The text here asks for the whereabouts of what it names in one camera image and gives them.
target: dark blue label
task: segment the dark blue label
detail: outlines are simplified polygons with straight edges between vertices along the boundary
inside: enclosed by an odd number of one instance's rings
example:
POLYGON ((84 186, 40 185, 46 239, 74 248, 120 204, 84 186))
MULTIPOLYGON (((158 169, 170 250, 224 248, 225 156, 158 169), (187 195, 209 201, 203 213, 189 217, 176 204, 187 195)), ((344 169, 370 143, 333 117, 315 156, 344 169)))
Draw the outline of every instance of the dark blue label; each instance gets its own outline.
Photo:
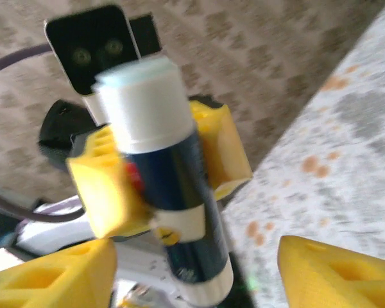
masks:
POLYGON ((127 154, 126 159, 137 166, 145 199, 158 211, 176 214, 203 205, 205 233, 201 239, 179 241, 179 230, 172 230, 168 225, 156 232, 166 249, 173 275, 188 283, 205 282, 218 275, 227 263, 228 250, 207 180, 198 132, 174 146, 150 153, 127 154))

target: patterned carpet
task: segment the patterned carpet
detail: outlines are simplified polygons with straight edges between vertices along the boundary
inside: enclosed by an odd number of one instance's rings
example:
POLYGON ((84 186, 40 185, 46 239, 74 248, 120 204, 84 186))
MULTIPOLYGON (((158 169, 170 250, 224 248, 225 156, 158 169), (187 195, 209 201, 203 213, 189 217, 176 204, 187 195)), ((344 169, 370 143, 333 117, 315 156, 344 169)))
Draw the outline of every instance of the patterned carpet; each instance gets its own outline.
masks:
MULTIPOLYGON (((0 56, 45 41, 43 20, 106 3, 0 0, 0 56)), ((116 0, 153 12, 190 94, 232 109, 253 167, 385 5, 385 0, 116 0)), ((35 145, 48 108, 80 102, 53 55, 0 72, 0 186, 60 200, 74 194, 35 145)))

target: white cap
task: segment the white cap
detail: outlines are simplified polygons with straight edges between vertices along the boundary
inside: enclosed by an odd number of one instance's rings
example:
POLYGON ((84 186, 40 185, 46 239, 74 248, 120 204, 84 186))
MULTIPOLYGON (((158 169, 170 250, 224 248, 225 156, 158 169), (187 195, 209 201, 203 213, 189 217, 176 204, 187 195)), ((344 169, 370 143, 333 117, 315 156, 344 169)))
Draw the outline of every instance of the white cap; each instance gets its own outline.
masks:
POLYGON ((96 76, 93 89, 118 150, 146 153, 192 134, 195 122, 180 71, 163 56, 119 65, 96 76))

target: yellow 3d printed part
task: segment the yellow 3d printed part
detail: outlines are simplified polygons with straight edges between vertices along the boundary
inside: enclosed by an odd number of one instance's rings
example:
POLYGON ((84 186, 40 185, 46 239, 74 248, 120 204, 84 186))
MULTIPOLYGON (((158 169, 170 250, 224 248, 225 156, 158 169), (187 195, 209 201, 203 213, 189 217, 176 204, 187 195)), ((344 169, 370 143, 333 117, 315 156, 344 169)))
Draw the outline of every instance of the yellow 3d printed part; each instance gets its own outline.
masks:
POLYGON ((385 308, 385 261, 297 236, 278 266, 290 308, 385 308))
POLYGON ((107 308, 116 264, 97 239, 0 271, 0 308, 107 308))
MULTIPOLYGON (((217 200, 249 180, 252 171, 231 113, 226 105, 190 101, 209 182, 217 200)), ((109 126, 90 134, 83 153, 67 165, 98 238, 131 236, 148 230, 151 213, 126 174, 109 126)))
POLYGON ((131 184, 109 126, 90 134, 84 152, 67 159, 67 165, 96 237, 149 229, 148 206, 131 184))

